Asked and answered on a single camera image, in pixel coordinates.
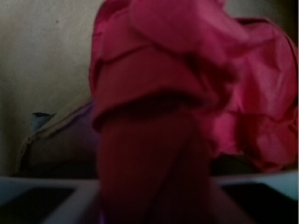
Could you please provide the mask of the dark rounded gripper finger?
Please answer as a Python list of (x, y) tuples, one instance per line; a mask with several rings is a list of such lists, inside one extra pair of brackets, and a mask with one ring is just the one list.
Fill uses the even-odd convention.
[(116, 117), (100, 133), (100, 202), (108, 224), (210, 223), (209, 158), (192, 115)]

